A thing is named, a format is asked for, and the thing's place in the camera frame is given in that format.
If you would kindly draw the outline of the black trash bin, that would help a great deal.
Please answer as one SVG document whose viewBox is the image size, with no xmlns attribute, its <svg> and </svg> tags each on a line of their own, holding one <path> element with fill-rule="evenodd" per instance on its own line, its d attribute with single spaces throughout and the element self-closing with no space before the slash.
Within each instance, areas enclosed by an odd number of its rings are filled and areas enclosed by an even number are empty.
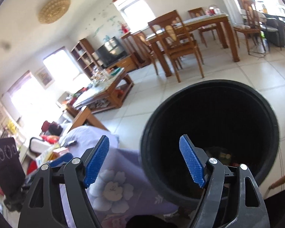
<svg viewBox="0 0 285 228">
<path fill-rule="evenodd" d="M 237 81 L 209 80 L 168 97 L 147 121 L 140 141 L 142 168 L 165 200 L 196 208 L 202 189 L 193 182 L 179 149 L 182 135 L 208 156 L 246 164 L 257 184 L 274 165 L 279 124 L 267 99 Z"/>
</svg>

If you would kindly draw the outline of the red pillow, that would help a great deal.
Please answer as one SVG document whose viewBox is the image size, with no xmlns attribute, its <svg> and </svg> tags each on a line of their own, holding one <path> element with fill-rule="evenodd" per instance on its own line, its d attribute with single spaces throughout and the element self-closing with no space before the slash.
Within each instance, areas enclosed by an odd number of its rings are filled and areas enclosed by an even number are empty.
<svg viewBox="0 0 285 228">
<path fill-rule="evenodd" d="M 40 136 L 44 141 L 48 142 L 49 144 L 56 144 L 59 141 L 59 136 L 56 135 L 41 135 Z"/>
</svg>

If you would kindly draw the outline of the wooden sofa with cushions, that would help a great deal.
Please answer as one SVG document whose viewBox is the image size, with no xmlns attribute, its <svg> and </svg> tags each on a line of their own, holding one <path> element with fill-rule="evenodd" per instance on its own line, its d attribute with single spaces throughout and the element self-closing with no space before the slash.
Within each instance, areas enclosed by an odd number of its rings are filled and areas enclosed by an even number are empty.
<svg viewBox="0 0 285 228">
<path fill-rule="evenodd" d="M 47 120 L 43 122 L 40 135 L 38 137 L 31 137 L 29 141 L 29 147 L 27 150 L 27 155 L 29 157 L 35 159 L 37 156 L 53 146 L 52 144 L 44 141 L 40 137 L 41 135 L 59 136 L 58 143 L 54 145 L 62 145 L 63 136 L 65 136 L 71 130 L 83 125 L 89 125 L 104 131 L 108 131 L 108 128 L 92 114 L 92 111 L 87 106 L 84 106 L 79 111 L 76 111 L 71 107 L 67 107 L 67 112 L 71 115 L 71 120 L 68 123 L 60 124 L 55 121 L 50 123 Z"/>
</svg>

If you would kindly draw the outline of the purple floral tablecloth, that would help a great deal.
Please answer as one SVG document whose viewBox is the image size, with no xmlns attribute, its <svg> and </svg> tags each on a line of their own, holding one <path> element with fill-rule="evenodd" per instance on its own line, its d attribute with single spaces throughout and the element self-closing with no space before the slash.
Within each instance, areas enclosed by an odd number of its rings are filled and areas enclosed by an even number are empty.
<svg viewBox="0 0 285 228">
<path fill-rule="evenodd" d="M 122 149 L 119 138 L 107 130 L 80 126 L 59 139 L 74 157 L 81 157 L 103 135 L 109 138 L 109 152 L 95 183 L 86 190 L 88 199 L 103 227 L 126 227 L 136 215 L 168 215 L 178 207 L 166 201 L 151 186 L 139 162 L 138 150 Z"/>
</svg>

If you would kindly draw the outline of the framed sunflower painting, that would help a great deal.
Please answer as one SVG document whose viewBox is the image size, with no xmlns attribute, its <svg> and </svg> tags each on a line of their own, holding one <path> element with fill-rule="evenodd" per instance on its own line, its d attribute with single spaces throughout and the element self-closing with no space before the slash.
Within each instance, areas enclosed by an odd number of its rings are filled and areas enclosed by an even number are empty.
<svg viewBox="0 0 285 228">
<path fill-rule="evenodd" d="M 35 77 L 45 89 L 54 83 L 51 73 L 45 66 L 35 73 Z"/>
</svg>

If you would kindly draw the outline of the wooden coffee table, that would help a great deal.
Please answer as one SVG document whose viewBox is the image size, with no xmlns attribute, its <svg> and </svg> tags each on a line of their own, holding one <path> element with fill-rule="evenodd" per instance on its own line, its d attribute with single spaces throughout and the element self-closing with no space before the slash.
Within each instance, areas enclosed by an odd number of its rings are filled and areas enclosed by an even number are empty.
<svg viewBox="0 0 285 228">
<path fill-rule="evenodd" d="M 119 109 L 133 86 L 131 77 L 122 68 L 116 76 L 84 91 L 74 104 L 66 104 L 66 111 L 75 117 L 84 107 L 89 108 L 92 114 Z"/>
</svg>

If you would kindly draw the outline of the wooden bookshelf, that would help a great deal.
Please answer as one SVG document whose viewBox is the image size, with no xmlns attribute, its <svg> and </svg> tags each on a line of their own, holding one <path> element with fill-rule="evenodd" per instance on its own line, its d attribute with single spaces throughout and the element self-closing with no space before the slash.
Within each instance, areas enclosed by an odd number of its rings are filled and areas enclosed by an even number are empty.
<svg viewBox="0 0 285 228">
<path fill-rule="evenodd" d="M 97 71 L 102 70 L 99 58 L 88 39 L 79 40 L 71 54 L 87 77 L 92 78 Z"/>
</svg>

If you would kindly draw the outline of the black flat television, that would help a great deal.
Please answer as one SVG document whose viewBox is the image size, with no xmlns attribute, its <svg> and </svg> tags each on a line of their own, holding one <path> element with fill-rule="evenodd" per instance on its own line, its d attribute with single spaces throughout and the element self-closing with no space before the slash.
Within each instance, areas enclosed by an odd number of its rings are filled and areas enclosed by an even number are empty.
<svg viewBox="0 0 285 228">
<path fill-rule="evenodd" d="M 96 50 L 103 68 L 108 68 L 128 56 L 127 51 L 114 36 Z"/>
</svg>

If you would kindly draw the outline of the wooden dining chair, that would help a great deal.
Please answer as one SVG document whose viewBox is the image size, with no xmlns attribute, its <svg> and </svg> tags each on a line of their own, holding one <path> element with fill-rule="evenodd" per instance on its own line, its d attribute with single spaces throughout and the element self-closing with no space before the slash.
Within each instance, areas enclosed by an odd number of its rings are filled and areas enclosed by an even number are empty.
<svg viewBox="0 0 285 228">
<path fill-rule="evenodd" d="M 188 55 L 195 55 L 201 77 L 204 78 L 203 59 L 197 41 L 176 10 L 157 17 L 148 25 L 168 56 L 178 82 L 181 82 L 178 73 L 179 59 Z"/>
</svg>

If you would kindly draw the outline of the tall wooden plant stand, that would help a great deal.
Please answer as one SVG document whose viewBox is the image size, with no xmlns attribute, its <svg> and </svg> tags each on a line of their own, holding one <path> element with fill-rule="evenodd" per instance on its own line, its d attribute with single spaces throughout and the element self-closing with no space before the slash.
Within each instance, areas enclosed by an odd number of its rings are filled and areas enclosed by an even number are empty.
<svg viewBox="0 0 285 228">
<path fill-rule="evenodd" d="M 147 59 L 147 57 L 144 56 L 144 54 L 138 47 L 136 41 L 134 40 L 134 36 L 131 34 L 131 32 L 125 33 L 120 38 L 123 44 L 125 45 L 127 52 L 131 55 L 134 64 L 138 68 L 143 68 L 150 64 L 150 61 Z"/>
</svg>

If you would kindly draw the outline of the gold ceiling lamp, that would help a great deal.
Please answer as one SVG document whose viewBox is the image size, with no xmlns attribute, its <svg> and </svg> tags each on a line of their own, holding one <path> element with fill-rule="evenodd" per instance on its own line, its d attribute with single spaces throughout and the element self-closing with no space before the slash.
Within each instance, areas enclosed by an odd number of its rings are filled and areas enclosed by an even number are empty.
<svg viewBox="0 0 285 228">
<path fill-rule="evenodd" d="M 41 24 L 52 24 L 58 21 L 69 9 L 71 0 L 51 0 L 38 13 Z"/>
</svg>

